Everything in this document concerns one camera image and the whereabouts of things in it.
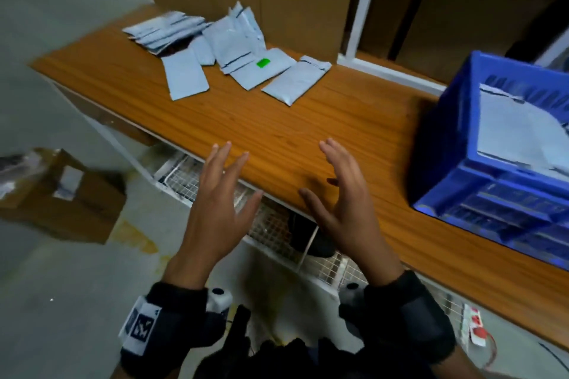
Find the hand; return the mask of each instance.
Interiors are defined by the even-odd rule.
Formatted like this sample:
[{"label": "hand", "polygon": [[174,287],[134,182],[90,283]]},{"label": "hand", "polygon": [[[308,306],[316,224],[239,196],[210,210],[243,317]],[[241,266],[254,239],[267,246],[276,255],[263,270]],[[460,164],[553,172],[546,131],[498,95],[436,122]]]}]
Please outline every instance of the hand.
[{"label": "hand", "polygon": [[250,230],[263,192],[257,191],[239,214],[233,197],[241,169],[249,158],[243,153],[223,167],[231,143],[214,144],[200,175],[200,187],[189,212],[188,226],[178,253],[169,261],[163,281],[188,289],[202,289],[211,270],[229,254]]},{"label": "hand", "polygon": [[332,138],[320,141],[320,150],[334,167],[336,178],[327,181],[340,188],[332,212],[309,189],[299,190],[317,224],[342,253],[350,256],[369,283],[383,286],[403,273],[403,266],[380,232],[372,197],[354,157]]}]

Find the left hand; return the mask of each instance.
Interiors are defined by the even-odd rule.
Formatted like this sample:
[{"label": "left hand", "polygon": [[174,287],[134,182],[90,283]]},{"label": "left hand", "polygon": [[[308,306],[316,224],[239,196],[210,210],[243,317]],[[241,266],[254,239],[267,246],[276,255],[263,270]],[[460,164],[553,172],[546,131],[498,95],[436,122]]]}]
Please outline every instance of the left hand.
[{"label": "left hand", "polygon": [[213,267],[251,229],[263,192],[255,192],[240,213],[235,213],[235,188],[249,152],[239,156],[224,174],[223,167],[230,150],[230,142],[221,149],[214,144],[204,163],[184,239],[162,278],[166,283],[187,289],[203,289]]}]

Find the wood grain surface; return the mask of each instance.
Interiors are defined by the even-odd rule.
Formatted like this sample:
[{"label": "wood grain surface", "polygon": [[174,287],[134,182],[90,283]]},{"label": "wood grain surface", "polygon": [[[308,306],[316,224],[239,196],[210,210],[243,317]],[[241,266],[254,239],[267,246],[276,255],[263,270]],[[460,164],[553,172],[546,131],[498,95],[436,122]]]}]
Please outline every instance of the wood grain surface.
[{"label": "wood grain surface", "polygon": [[359,161],[383,233],[405,264],[569,349],[569,273],[408,206],[403,186],[413,135],[436,98],[333,66],[289,108],[260,87],[243,90],[212,66],[204,68],[208,92],[173,102],[160,59],[120,31],[159,12],[141,8],[32,67],[199,156],[230,139],[231,160],[251,153],[242,177],[300,209],[302,186],[328,203],[336,199],[325,183],[332,167],[317,143],[337,139]]}]

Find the right hand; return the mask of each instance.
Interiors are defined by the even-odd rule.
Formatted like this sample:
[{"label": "right hand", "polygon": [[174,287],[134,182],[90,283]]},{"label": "right hand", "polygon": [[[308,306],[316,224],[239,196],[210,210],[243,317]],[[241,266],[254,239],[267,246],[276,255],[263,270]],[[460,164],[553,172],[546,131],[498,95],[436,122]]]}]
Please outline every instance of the right hand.
[{"label": "right hand", "polygon": [[318,226],[342,253],[358,264],[368,282],[372,286],[387,285],[404,270],[399,257],[381,235],[372,197],[359,165],[332,138],[320,141],[319,145],[334,167],[336,178],[327,181],[340,188],[338,202],[330,212],[311,190],[302,188],[299,194]]}]

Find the cable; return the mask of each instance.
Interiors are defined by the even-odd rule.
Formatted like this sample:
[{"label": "cable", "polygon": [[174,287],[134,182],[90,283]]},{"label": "cable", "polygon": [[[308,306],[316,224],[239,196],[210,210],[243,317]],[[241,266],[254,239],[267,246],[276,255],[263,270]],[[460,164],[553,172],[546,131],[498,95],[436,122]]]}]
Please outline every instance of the cable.
[{"label": "cable", "polygon": [[565,363],[563,361],[561,361],[561,358],[559,358],[556,354],[554,354],[550,348],[548,348],[547,346],[545,346],[543,343],[539,342],[539,345],[541,347],[543,347],[547,352],[549,352],[553,358],[555,358],[557,361],[559,361],[559,364],[561,364],[563,366],[563,368],[567,371],[567,373],[569,373],[569,368],[565,365]]},{"label": "cable", "polygon": [[487,370],[492,365],[492,363],[494,363],[494,361],[496,360],[496,357],[498,356],[498,345],[496,345],[496,341],[494,340],[494,337],[490,333],[487,333],[487,336],[490,337],[490,339],[492,340],[492,344],[493,344],[494,348],[492,349],[492,354],[490,355],[490,359],[487,361],[486,364],[484,364],[484,366],[482,367],[482,370]]}]

